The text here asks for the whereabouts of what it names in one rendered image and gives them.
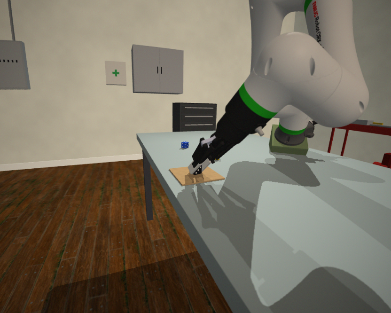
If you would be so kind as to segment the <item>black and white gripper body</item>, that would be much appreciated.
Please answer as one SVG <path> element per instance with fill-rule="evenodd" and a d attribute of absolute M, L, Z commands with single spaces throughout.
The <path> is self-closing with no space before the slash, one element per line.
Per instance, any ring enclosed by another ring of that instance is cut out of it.
<path fill-rule="evenodd" d="M 216 148 L 221 142 L 225 144 L 228 142 L 230 144 L 239 144 L 242 142 L 249 134 L 244 133 L 234 127 L 231 122 L 228 120 L 226 113 L 218 121 L 216 132 L 213 133 L 211 137 L 215 136 L 216 138 L 212 140 L 212 146 Z"/>

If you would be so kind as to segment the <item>tan square mat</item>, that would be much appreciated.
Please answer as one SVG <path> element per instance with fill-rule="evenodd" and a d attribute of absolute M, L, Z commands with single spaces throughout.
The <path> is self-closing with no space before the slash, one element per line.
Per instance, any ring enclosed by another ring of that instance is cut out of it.
<path fill-rule="evenodd" d="M 201 174 L 197 175 L 190 174 L 188 167 L 171 168 L 169 170 L 182 186 L 225 179 L 208 166 Z"/>

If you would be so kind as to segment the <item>black die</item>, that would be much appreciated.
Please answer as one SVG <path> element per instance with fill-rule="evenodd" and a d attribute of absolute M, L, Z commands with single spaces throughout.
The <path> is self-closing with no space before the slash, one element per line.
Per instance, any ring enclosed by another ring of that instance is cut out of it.
<path fill-rule="evenodd" d="M 193 173 L 193 175 L 197 175 L 201 173 L 202 173 L 202 165 Z"/>

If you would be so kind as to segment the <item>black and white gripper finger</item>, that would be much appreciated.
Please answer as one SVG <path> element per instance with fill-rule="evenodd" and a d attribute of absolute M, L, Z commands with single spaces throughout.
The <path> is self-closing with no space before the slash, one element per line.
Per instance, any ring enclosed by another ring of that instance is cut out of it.
<path fill-rule="evenodd" d="M 224 142 L 221 142 L 214 148 L 211 143 L 215 138 L 216 137 L 213 136 L 208 139 L 200 139 L 200 143 L 192 155 L 193 161 L 188 166 L 190 174 L 193 174 L 213 152 L 217 152 L 220 148 L 225 146 Z"/>
<path fill-rule="evenodd" d="M 224 147 L 220 148 L 217 152 L 213 152 L 203 163 L 202 163 L 202 171 L 210 164 L 215 163 L 215 159 L 218 160 L 221 158 L 225 153 L 227 153 L 232 147 L 234 147 L 236 144 L 230 144 L 226 143 Z"/>

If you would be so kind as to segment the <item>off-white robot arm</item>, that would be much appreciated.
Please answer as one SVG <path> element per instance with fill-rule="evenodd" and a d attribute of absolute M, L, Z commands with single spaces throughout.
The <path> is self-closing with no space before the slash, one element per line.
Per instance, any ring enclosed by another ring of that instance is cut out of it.
<path fill-rule="evenodd" d="M 250 75 L 225 107 L 231 124 L 263 136 L 266 123 L 279 118 L 276 140 L 296 146 L 314 136 L 315 124 L 356 121 L 369 92 L 354 43 L 352 0 L 249 0 L 249 6 Z M 309 35 L 280 35 L 283 19 L 296 11 L 305 12 Z"/>

